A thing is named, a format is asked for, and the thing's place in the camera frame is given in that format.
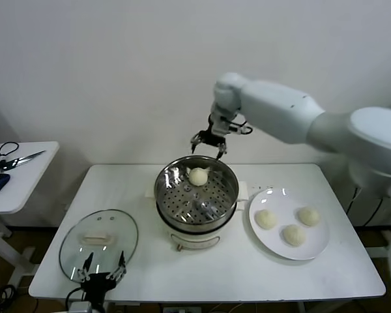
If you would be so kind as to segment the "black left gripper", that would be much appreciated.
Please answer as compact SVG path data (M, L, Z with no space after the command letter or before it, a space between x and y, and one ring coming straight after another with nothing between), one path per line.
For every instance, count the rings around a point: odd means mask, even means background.
M110 274L97 273L89 276L93 256L94 252L91 252L83 262L82 267L78 269L78 278L81 282L80 287L84 292L83 300L89 302L93 310L104 313L106 311L104 308L106 293L116 287L116 280L123 279L126 274L126 260L122 250L118 266L114 271Z

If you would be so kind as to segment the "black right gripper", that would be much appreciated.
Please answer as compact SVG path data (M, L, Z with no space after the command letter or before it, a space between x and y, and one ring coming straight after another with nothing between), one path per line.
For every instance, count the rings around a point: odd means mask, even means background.
M217 146L218 154L216 160L220 160L227 153L225 137L227 136L227 123L220 114L211 113L208 118L206 130L200 130L190 140L191 152L194 154L196 147L200 143L210 146Z

